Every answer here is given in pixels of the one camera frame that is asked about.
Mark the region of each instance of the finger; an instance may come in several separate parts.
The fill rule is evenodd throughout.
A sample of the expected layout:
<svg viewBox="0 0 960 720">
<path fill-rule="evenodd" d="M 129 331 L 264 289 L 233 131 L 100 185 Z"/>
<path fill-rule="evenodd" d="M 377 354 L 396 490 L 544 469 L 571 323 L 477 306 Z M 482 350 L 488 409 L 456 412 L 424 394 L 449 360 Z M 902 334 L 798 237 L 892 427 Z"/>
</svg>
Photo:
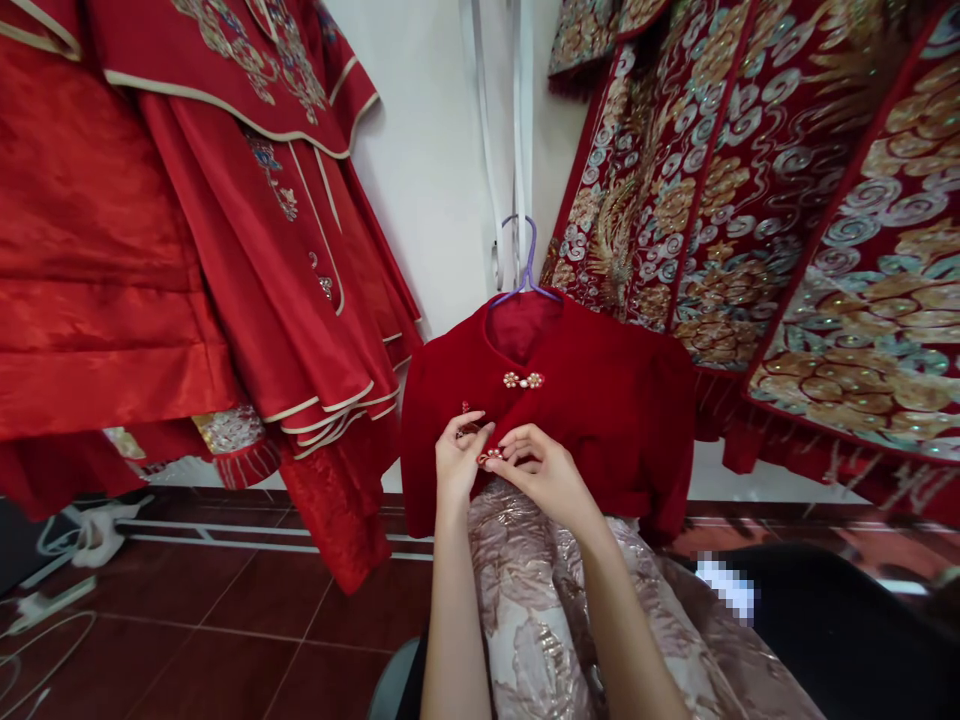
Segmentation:
<svg viewBox="0 0 960 720">
<path fill-rule="evenodd" d="M 486 449 L 487 441 L 490 439 L 490 435 L 493 433 L 494 427 L 496 427 L 494 423 L 487 423 L 480 428 L 480 432 L 478 432 L 476 437 L 473 438 L 473 441 L 470 443 L 470 448 L 467 452 L 473 455 L 474 458 L 477 458 L 480 453 Z"/>
<path fill-rule="evenodd" d="M 483 417 L 483 410 L 471 410 L 468 413 L 463 415 L 457 415 L 455 418 L 452 418 L 450 422 L 447 423 L 447 426 L 443 429 L 443 433 L 440 435 L 441 438 L 446 438 L 448 440 L 457 439 L 457 431 L 460 430 L 464 425 L 471 422 L 476 422 Z"/>
<path fill-rule="evenodd" d="M 523 492 L 524 488 L 528 487 L 533 480 L 533 475 L 496 458 L 487 460 L 483 467 L 485 470 L 499 475 L 511 485 L 515 485 L 521 492 Z"/>
<path fill-rule="evenodd" d="M 535 457 L 538 460 L 543 460 L 542 455 L 538 456 L 536 448 L 527 440 L 510 443 L 503 449 L 503 456 L 505 458 L 510 458 L 514 455 L 519 455 L 520 457 Z"/>
<path fill-rule="evenodd" d="M 533 448 L 534 455 L 541 459 L 544 457 L 547 449 L 556 444 L 549 435 L 533 423 L 513 428 L 513 430 L 503 436 L 500 444 L 510 445 L 522 441 L 528 442 L 529 446 Z"/>
</svg>

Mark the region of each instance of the sleeve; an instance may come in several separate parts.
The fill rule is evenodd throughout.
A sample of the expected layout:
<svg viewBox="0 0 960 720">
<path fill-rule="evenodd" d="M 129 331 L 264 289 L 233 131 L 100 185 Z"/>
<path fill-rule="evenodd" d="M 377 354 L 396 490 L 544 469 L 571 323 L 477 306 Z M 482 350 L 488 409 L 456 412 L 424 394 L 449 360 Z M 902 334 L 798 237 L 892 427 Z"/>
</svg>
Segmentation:
<svg viewBox="0 0 960 720">
<path fill-rule="evenodd" d="M 400 476 L 407 532 L 415 538 L 433 535 L 437 513 L 437 465 L 434 446 L 447 418 L 432 407 L 422 350 L 410 361 L 400 413 Z"/>
<path fill-rule="evenodd" d="M 317 78 L 344 140 L 352 145 L 354 128 L 379 97 L 377 89 L 326 6 L 320 0 L 301 1 L 306 3 L 303 24 Z"/>
<path fill-rule="evenodd" d="M 651 514 L 640 520 L 640 533 L 656 546 L 672 542 L 683 529 L 693 471 L 696 380 L 690 355 L 673 338 L 664 338 L 648 373 L 641 407 L 650 422 L 641 464 L 651 490 Z"/>
</svg>

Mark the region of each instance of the power cord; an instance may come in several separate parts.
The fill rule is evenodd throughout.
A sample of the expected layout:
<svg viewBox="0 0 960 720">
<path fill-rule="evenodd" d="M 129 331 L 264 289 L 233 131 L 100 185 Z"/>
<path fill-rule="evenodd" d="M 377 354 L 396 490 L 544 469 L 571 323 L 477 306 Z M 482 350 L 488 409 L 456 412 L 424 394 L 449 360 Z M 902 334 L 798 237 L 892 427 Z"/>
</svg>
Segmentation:
<svg viewBox="0 0 960 720">
<path fill-rule="evenodd" d="M 9 605 L 17 602 L 18 599 L 19 598 L 10 598 L 7 600 L 0 600 L 0 605 Z M 77 648 L 80 647 L 80 643 L 82 643 L 86 639 L 87 635 L 90 634 L 90 631 L 93 629 L 93 623 L 96 622 L 97 614 L 92 610 L 84 610 L 74 615 L 69 615 L 65 618 L 62 618 L 60 622 L 48 627 L 46 630 L 44 630 L 42 633 L 37 635 L 35 638 L 31 639 L 30 642 L 26 643 L 22 647 L 17 648 L 17 651 L 14 652 L 12 655 L 0 655 L 0 668 L 3 668 L 7 665 L 13 666 L 13 675 L 11 676 L 10 684 L 4 689 L 2 693 L 0 693 L 0 704 L 2 704 L 3 701 L 6 699 L 6 697 L 13 691 L 13 688 L 16 687 L 17 680 L 20 678 L 20 673 L 21 673 L 21 670 L 23 669 L 23 663 L 20 660 L 20 655 L 27 648 L 29 648 L 35 642 L 38 642 L 41 638 L 43 638 L 48 633 L 53 632 L 61 625 L 66 625 L 67 623 L 74 622 L 80 618 L 87 618 L 88 623 L 87 623 L 87 627 L 84 628 L 80 637 L 77 638 L 77 641 L 71 646 L 69 650 L 67 650 L 64 656 L 60 658 L 57 664 L 53 666 L 50 672 L 48 672 L 43 677 L 43 679 L 40 680 L 40 682 L 38 682 L 36 685 L 33 686 L 30 692 L 28 692 L 26 695 L 20 698 L 16 703 L 14 703 L 14 705 L 10 707 L 10 709 L 8 709 L 2 716 L 0 716 L 0 720 L 7 720 L 7 718 L 13 715 L 13 713 L 16 712 L 25 702 L 27 702 L 31 697 L 33 697 L 37 693 L 37 691 L 43 689 L 43 692 L 40 693 L 40 696 L 37 698 L 36 702 L 33 704 L 33 708 L 30 710 L 30 714 L 25 718 L 25 720 L 31 720 L 31 718 L 33 718 L 33 716 L 37 712 L 37 708 L 40 707 L 40 703 L 46 700 L 47 695 L 50 694 L 50 688 L 49 687 L 44 688 L 44 686 L 50 681 L 50 678 L 52 678 L 54 674 L 56 674 L 57 670 L 63 667 L 64 663 L 66 663 L 67 660 L 69 660 L 70 657 L 76 652 Z M 6 638 L 6 637 L 13 637 L 13 636 L 14 634 L 8 630 L 3 635 L 0 635 L 0 639 Z"/>
</svg>

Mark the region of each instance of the floral jacquard fabric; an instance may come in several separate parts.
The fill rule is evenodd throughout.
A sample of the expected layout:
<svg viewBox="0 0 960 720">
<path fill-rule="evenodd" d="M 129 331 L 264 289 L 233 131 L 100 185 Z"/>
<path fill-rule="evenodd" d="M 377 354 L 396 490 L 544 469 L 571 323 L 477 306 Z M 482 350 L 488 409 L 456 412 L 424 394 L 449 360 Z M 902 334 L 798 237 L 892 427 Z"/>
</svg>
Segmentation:
<svg viewBox="0 0 960 720">
<path fill-rule="evenodd" d="M 686 0 L 605 40 L 584 5 L 613 47 L 542 282 L 677 337 L 701 415 L 772 462 L 960 460 L 960 5 Z"/>
<path fill-rule="evenodd" d="M 713 647 L 678 599 L 680 591 L 687 596 L 694 590 L 689 579 L 681 578 L 686 582 L 675 592 L 636 529 L 620 518 L 607 518 L 607 523 L 691 717 L 822 720 L 776 656 L 691 576 L 702 585 L 694 589 L 707 596 L 688 603 L 691 610 L 709 608 L 709 617 L 721 625 L 709 628 L 711 641 L 718 648 L 724 642 L 741 646 L 737 653 L 720 656 L 726 670 L 721 669 Z M 583 559 L 573 535 L 499 479 L 471 503 L 469 528 L 497 717 L 609 717 L 590 630 Z M 745 672 L 760 664 L 775 673 Z"/>
</svg>

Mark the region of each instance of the coat hanger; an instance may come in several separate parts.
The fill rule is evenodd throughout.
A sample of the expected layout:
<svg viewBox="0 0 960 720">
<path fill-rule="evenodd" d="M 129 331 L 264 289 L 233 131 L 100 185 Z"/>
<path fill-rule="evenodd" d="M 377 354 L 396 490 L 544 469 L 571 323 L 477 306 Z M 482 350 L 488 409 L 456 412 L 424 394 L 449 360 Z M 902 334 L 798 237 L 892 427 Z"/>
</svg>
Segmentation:
<svg viewBox="0 0 960 720">
<path fill-rule="evenodd" d="M 516 217 L 517 217 L 516 215 L 511 215 L 500 224 L 500 227 L 501 228 L 504 227 L 508 222 L 510 222 Z M 526 216 L 526 218 L 527 218 L 527 222 L 530 223 L 530 227 L 533 228 L 533 237 L 530 239 L 530 252 L 527 253 L 527 267 L 523 271 L 523 278 L 520 284 L 517 286 L 516 290 L 512 290 L 508 292 L 502 298 L 500 298 L 495 303 L 493 303 L 493 305 L 490 306 L 491 308 L 495 308 L 497 305 L 501 305 L 502 303 L 505 303 L 510 298 L 521 293 L 524 288 L 528 288 L 530 290 L 533 290 L 534 292 L 540 293 L 541 295 L 545 295 L 546 297 L 550 298 L 555 302 L 559 302 L 559 303 L 563 302 L 562 297 L 560 297 L 559 295 L 554 295 L 552 292 L 549 292 L 547 290 L 544 290 L 542 287 L 540 287 L 537 284 L 537 281 L 533 279 L 533 257 L 537 251 L 537 224 L 530 218 L 529 215 Z"/>
</svg>

